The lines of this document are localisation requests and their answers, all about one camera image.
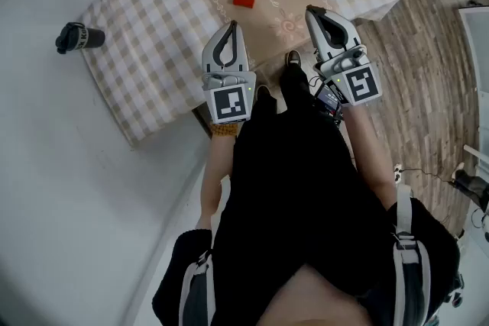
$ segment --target table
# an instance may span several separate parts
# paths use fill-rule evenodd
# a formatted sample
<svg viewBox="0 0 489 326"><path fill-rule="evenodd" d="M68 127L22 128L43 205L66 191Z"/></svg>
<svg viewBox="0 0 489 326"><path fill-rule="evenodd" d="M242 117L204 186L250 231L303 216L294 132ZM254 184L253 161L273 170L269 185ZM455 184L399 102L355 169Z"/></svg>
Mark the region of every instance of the table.
<svg viewBox="0 0 489 326"><path fill-rule="evenodd" d="M83 56L131 145L205 101L203 47L225 23L243 28L251 68L309 40L308 4L348 19L381 19L399 0L95 0L80 20L106 40Z"/></svg>

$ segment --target black sneaker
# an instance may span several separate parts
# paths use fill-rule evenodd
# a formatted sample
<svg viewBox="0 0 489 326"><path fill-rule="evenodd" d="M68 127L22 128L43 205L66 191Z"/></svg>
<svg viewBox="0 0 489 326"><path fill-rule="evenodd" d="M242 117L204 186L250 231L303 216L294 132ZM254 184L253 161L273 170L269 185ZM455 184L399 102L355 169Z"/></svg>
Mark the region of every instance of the black sneaker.
<svg viewBox="0 0 489 326"><path fill-rule="evenodd" d="M257 94L256 94L257 99L263 97L264 95L271 95L270 89L268 88L267 85L259 85L257 87Z"/></svg>
<svg viewBox="0 0 489 326"><path fill-rule="evenodd" d="M297 66L301 66L302 60L300 59L300 54L296 50L291 50L289 53L285 55L285 66L289 66L291 64L296 64Z"/></svg>

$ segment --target checkered tablecloth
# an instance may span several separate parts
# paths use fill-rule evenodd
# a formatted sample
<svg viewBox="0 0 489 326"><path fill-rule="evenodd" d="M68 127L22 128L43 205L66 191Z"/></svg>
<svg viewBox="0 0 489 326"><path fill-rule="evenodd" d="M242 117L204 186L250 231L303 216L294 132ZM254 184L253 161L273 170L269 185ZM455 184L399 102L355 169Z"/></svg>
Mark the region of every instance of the checkered tablecloth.
<svg viewBox="0 0 489 326"><path fill-rule="evenodd" d="M350 19L377 20L397 1L325 3ZM104 30L106 37L101 48L83 50L83 56L131 145L205 101L200 79L202 49L229 19L224 3L95 0L83 13L81 21Z"/></svg>

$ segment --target travel mug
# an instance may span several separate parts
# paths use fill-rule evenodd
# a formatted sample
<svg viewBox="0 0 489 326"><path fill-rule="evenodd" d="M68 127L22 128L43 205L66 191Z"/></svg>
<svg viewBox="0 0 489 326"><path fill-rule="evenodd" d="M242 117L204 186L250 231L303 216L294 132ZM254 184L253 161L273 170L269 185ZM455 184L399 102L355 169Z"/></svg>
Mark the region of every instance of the travel mug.
<svg viewBox="0 0 489 326"><path fill-rule="evenodd" d="M69 22L56 39L56 46L58 53L65 54L67 50L98 48L104 44L104 41L103 31L85 27L79 22Z"/></svg>

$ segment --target red block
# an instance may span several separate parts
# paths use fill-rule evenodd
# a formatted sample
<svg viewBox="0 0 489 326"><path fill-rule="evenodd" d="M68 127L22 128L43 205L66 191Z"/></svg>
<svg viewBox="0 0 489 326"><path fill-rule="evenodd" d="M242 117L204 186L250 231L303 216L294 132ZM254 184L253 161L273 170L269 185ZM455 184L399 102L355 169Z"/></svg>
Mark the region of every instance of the red block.
<svg viewBox="0 0 489 326"><path fill-rule="evenodd" d="M253 8L254 0L232 0L233 5L242 5L243 7Z"/></svg>

